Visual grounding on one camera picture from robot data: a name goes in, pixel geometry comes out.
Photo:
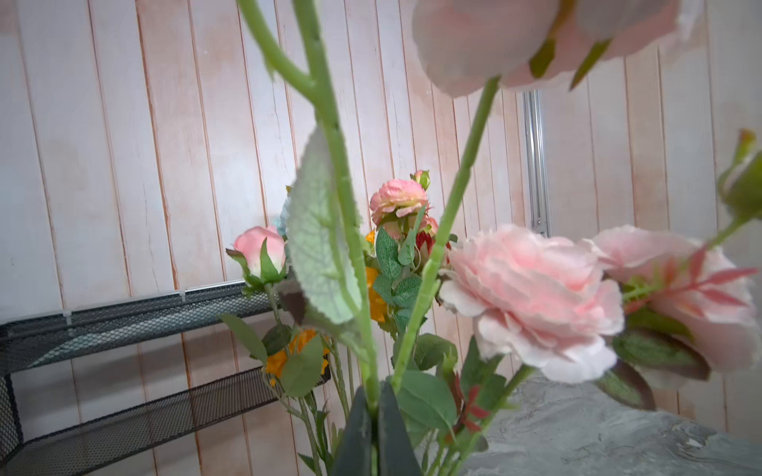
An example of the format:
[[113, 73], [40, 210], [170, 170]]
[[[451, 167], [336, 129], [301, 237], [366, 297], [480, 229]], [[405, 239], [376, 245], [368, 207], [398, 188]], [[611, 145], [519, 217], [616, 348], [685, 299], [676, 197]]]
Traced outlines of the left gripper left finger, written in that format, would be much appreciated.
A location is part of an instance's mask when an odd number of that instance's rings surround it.
[[373, 421], [363, 387], [356, 390], [331, 476], [370, 476], [372, 474]]

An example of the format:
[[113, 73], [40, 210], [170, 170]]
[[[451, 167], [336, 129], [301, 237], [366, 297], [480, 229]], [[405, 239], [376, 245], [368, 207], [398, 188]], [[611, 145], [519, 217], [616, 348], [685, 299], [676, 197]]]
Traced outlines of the pink rose bud stem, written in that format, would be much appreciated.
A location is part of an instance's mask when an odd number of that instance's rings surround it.
[[244, 293], [253, 296], [265, 293], [276, 322], [282, 323], [274, 288], [287, 277], [286, 243], [273, 226], [255, 226], [240, 234], [226, 255], [242, 270]]

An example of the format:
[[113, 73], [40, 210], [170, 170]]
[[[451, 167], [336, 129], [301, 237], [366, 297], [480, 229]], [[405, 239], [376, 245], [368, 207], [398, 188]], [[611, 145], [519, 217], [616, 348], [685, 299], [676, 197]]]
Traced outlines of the pink peony stem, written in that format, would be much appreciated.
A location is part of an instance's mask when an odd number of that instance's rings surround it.
[[573, 242], [507, 225], [452, 251], [439, 299], [472, 321], [473, 335], [452, 382], [458, 418], [441, 439], [436, 474], [456, 474], [483, 448], [496, 415], [534, 373], [591, 383], [652, 411], [657, 388], [758, 363], [755, 270], [722, 249], [761, 217], [752, 131], [740, 131], [716, 187], [730, 222], [705, 242], [632, 225]]
[[[240, 12], [271, 71], [315, 110], [317, 127], [291, 192], [290, 256], [308, 302], [335, 324], [354, 324], [363, 348], [365, 405], [378, 407], [380, 381], [349, 159], [317, 7], [294, 5], [308, 65], [297, 67], [272, 34], [259, 4]], [[698, 1], [419, 1], [412, 32], [421, 65], [440, 91], [481, 92], [468, 146], [442, 228], [449, 230], [500, 87], [535, 86], [558, 75], [580, 83], [600, 61], [656, 41], [686, 43], [702, 14]]]

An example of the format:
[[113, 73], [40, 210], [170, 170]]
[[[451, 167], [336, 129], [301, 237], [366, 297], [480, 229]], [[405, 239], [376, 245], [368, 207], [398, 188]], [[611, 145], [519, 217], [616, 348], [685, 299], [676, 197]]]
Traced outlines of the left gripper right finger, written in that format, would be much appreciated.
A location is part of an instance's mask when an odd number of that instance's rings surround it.
[[422, 475], [395, 393], [388, 382], [382, 383], [380, 392], [377, 449], [379, 475]]

